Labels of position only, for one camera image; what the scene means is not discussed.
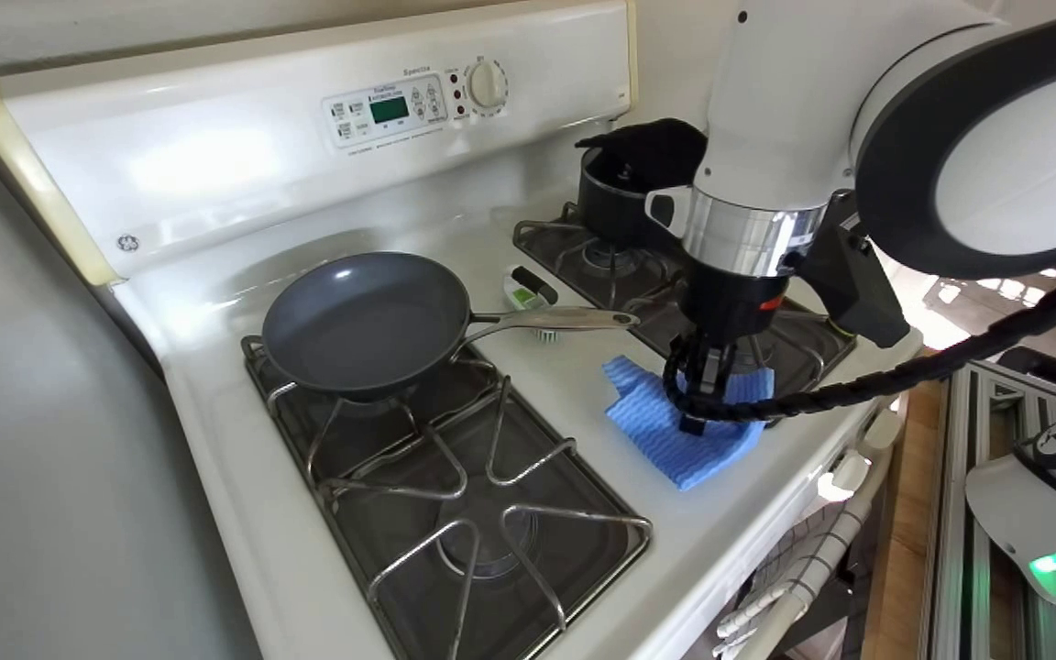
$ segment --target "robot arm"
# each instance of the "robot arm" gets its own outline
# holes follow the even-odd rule
[[[1056,265],[1056,22],[1007,30],[962,0],[742,3],[698,178],[650,195],[693,261],[689,396],[714,398],[852,178],[865,233],[901,265]]]

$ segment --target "white stove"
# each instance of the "white stove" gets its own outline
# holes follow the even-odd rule
[[[393,657],[243,339],[302,272],[364,249],[447,265],[478,313],[528,256],[513,223],[571,198],[574,135],[633,99],[626,0],[479,11],[206,44],[0,75],[0,152],[82,267],[160,359],[265,657]],[[539,272],[557,303],[588,303]],[[492,333],[479,357],[650,545],[541,657],[678,657],[822,500],[815,480],[877,403],[789,416],[678,492],[607,421],[600,366],[659,357],[626,330]],[[914,357],[865,339],[847,381]]]

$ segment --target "pan handle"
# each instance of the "pan handle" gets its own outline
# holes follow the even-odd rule
[[[469,315],[474,321],[492,321],[469,333],[469,339],[501,333],[501,330],[631,330],[639,315],[607,309],[539,309],[539,313],[501,313],[501,315]]]

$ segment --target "stove knob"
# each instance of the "stove knob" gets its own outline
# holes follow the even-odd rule
[[[497,115],[508,95],[501,67],[496,57],[479,57],[478,67],[469,67],[464,91],[479,115]]]

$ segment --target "black cable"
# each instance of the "black cable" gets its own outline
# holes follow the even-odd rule
[[[895,370],[865,374],[842,383],[824,383],[815,391],[791,391],[791,396],[759,398],[759,403],[721,403],[721,398],[708,398],[698,391],[683,391],[678,374],[693,353],[693,339],[673,339],[671,359],[665,366],[665,388],[671,403],[693,416],[742,421],[742,416],[819,413],[819,410],[852,405],[852,403],[877,398],[877,396],[895,396],[919,381],[947,381],[963,364],[991,359],[1013,348],[1014,339],[1030,333],[1044,333],[1051,327],[1056,327],[1056,291],[1044,294],[1035,309],[1019,309],[997,319],[986,333],[963,336],[962,344],[947,353],[919,357],[919,359],[897,364]]]

